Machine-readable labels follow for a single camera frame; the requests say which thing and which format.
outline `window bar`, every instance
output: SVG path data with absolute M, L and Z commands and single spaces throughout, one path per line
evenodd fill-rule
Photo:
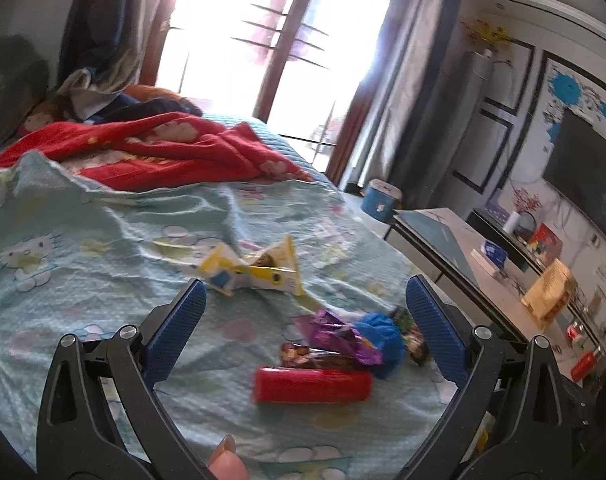
M 318 66 L 320 68 L 324 68 L 326 70 L 330 70 L 326 66 L 319 65 L 318 63 L 315 63 L 314 61 L 310 61 L 308 59 L 305 59 L 304 57 L 301 57 L 301 56 L 295 56 L 294 54 L 289 54 L 288 58 L 290 58 L 290 59 L 300 59 L 301 61 L 305 61 L 306 63 L 310 63 L 311 65 L 315 65 L 315 66 Z
M 185 56 L 185 64 L 183 65 L 183 73 L 181 74 L 181 82 L 179 83 L 179 91 L 177 94 L 180 94 L 183 90 L 183 81 L 185 81 L 185 72 L 187 72 L 187 63 L 190 62 L 190 51 L 187 52 L 187 56 Z
M 292 0 L 289 6 L 287 18 L 283 23 L 283 30 L 276 42 L 274 55 L 265 71 L 261 88 L 254 106 L 252 115 L 257 119 L 267 122 L 272 111 L 272 105 L 276 98 L 277 89 L 283 76 L 283 71 L 288 62 L 292 44 L 297 36 L 297 31 L 305 17 L 305 12 L 310 0 Z
M 312 48 L 315 48 L 315 49 L 317 49 L 317 50 L 320 50 L 320 51 L 322 51 L 322 52 L 325 52 L 325 49 L 324 49 L 324 48 L 322 48 L 322 47 L 320 47 L 320 46 L 318 46 L 318 45 L 315 45 L 315 44 L 313 44 L 313 43 L 310 43 L 309 41 L 299 40 L 299 38 L 295 38 L 295 39 L 294 39 L 294 41 L 298 41 L 299 43 L 303 43 L 303 44 L 305 44 L 305 45 L 311 46 Z
M 272 14 L 278 14 L 280 16 L 287 16 L 287 14 L 283 14 L 279 10 L 270 9 L 270 7 L 265 7 L 265 6 L 259 5 L 259 4 L 250 4 L 250 5 L 253 7 L 256 7 L 257 9 L 266 10 L 267 12 L 271 12 Z
M 231 39 L 236 40 L 236 41 L 242 41 L 243 43 L 249 43 L 250 45 L 262 46 L 263 48 L 269 48 L 270 50 L 275 49 L 275 47 L 273 47 L 273 46 L 266 45 L 264 43 L 259 43 L 258 41 L 244 40 L 243 38 L 231 38 Z
M 333 142 L 319 142 L 318 140 L 302 139 L 301 137 L 293 137 L 291 135 L 279 134 L 284 139 L 301 140 L 302 142 L 309 142 L 311 144 L 320 144 L 321 146 L 336 146 Z
M 250 22 L 249 20 L 241 20 L 243 23 L 247 23 L 248 25 L 254 25 L 254 27 L 264 28 L 265 30 L 271 30 L 272 32 L 280 32 L 278 28 L 268 27 L 267 25 L 262 25 L 261 23 Z
M 332 103 L 332 107 L 330 108 L 330 113 L 327 115 L 327 119 L 325 120 L 325 124 L 323 125 L 323 131 L 321 132 L 321 136 L 318 139 L 318 144 L 316 149 L 314 150 L 314 156 L 312 157 L 312 162 L 310 163 L 312 166 L 314 165 L 314 161 L 317 160 L 318 152 L 321 149 L 321 142 L 325 138 L 325 134 L 327 133 L 327 129 L 330 127 L 330 121 L 332 120 L 332 115 L 334 115 L 334 107 L 336 106 L 336 99 Z
M 323 32 L 321 29 L 312 27 L 312 25 L 306 25 L 305 23 L 301 23 L 301 27 L 308 28 L 309 30 L 313 30 L 314 32 L 318 32 L 319 34 L 323 34 L 324 36 L 330 36 L 327 32 Z

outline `trash can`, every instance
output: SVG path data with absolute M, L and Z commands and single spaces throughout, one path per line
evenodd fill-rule
M 380 222 L 388 223 L 401 202 L 401 190 L 378 178 L 369 181 L 361 210 Z

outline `red bottle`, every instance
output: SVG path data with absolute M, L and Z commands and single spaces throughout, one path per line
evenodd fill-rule
M 583 379 L 587 374 L 594 370 L 596 362 L 603 356 L 603 349 L 601 347 L 596 350 L 590 350 L 581 356 L 578 363 L 575 364 L 570 370 L 572 380 L 577 383 Z
M 369 397 L 372 376 L 353 370 L 258 368 L 257 402 L 355 402 Z
M 566 339 L 570 345 L 579 344 L 586 338 L 586 330 L 578 321 L 573 322 L 566 329 Z

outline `light blue bedsheet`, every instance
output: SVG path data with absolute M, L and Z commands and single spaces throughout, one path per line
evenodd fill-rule
M 356 220 L 321 183 L 195 184 L 116 192 L 28 152 L 0 170 L 0 428 L 35 464 L 36 414 L 59 338 L 111 336 L 171 301 L 217 240 L 235 250 L 290 234 L 305 289 L 350 311 L 404 304 L 417 269 Z M 253 479 L 387 479 L 445 409 L 433 367 L 404 362 L 371 397 L 351 405 L 264 405 L 254 369 L 277 363 L 300 335 L 301 302 L 279 292 L 208 292 L 208 306 L 158 396 L 207 460 L 226 433 Z M 110 408 L 140 453 L 114 392 Z

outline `snack wrapper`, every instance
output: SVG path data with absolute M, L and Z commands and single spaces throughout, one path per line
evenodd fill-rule
M 423 364 L 429 355 L 429 349 L 410 311 L 405 305 L 398 306 L 390 317 L 401 332 L 405 351 L 407 351 L 410 359 L 418 365 Z
M 281 366 L 317 370 L 360 370 L 361 365 L 350 356 L 294 343 L 281 345 Z
M 339 352 L 362 365 L 383 363 L 381 351 L 374 348 L 352 325 L 327 310 L 319 310 L 313 316 L 295 317 L 294 324 L 312 348 Z
M 227 244 L 219 243 L 199 266 L 203 281 L 214 290 L 231 296 L 237 288 L 281 290 L 304 294 L 292 238 L 243 258 Z
M 560 260 L 554 260 L 521 298 L 521 303 L 539 330 L 545 330 L 568 305 L 576 287 L 572 271 Z
M 528 249 L 545 267 L 561 256 L 563 241 L 547 225 L 541 224 L 528 243 Z

